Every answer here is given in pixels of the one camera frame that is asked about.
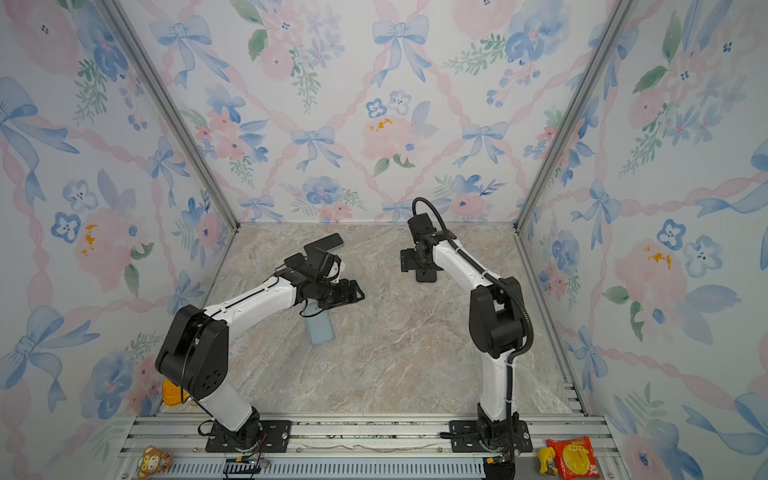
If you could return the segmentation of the light blue phone case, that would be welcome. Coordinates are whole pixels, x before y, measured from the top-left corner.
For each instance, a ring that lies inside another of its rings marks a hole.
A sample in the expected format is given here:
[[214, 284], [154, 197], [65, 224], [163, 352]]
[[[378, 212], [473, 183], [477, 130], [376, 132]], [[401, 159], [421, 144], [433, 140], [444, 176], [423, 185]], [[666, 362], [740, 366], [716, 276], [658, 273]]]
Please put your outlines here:
[[328, 312], [305, 317], [305, 326], [311, 346], [321, 346], [335, 339], [335, 332]]

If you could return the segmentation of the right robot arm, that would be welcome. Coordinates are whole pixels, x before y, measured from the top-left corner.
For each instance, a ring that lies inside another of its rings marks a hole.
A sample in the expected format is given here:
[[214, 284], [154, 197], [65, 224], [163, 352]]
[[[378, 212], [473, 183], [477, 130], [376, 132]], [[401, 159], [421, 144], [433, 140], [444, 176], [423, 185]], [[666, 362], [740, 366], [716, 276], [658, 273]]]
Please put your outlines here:
[[508, 457], [527, 448], [526, 427], [514, 395], [515, 361], [530, 350], [533, 327], [519, 281], [500, 278], [482, 266], [444, 224], [435, 227], [426, 213], [408, 221], [414, 246], [400, 254], [401, 270], [419, 283], [450, 276], [469, 295], [468, 331], [481, 353], [481, 393], [474, 430], [457, 433], [467, 443]]

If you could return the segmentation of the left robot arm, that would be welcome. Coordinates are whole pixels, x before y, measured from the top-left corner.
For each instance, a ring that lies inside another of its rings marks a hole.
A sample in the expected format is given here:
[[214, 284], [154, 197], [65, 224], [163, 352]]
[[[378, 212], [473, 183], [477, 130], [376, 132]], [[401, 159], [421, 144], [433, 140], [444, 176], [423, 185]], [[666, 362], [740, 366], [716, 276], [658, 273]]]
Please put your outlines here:
[[312, 301], [324, 312], [357, 303], [365, 294], [341, 276], [343, 261], [327, 251], [294, 254], [261, 285], [228, 301], [174, 314], [156, 357], [156, 370], [213, 419], [211, 433], [226, 449], [252, 452], [265, 434], [260, 413], [229, 380], [230, 346], [269, 317]]

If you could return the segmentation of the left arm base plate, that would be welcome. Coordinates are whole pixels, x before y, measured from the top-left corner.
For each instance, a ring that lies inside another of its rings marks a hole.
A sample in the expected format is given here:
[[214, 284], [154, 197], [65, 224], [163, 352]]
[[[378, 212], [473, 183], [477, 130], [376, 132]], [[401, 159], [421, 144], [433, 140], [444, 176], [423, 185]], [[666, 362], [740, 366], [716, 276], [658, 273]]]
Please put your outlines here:
[[285, 453], [291, 437], [290, 420], [259, 420], [245, 424], [237, 432], [214, 421], [205, 434], [207, 453]]

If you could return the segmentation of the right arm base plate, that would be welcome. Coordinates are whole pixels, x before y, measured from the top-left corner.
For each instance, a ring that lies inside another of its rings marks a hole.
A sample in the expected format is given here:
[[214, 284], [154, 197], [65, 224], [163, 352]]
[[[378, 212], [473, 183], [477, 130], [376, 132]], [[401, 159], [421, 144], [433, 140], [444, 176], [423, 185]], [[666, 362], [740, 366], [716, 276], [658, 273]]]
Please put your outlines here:
[[453, 453], [484, 453], [515, 455], [531, 453], [533, 444], [528, 425], [522, 420], [498, 421], [452, 420], [448, 431], [439, 434], [448, 440]]

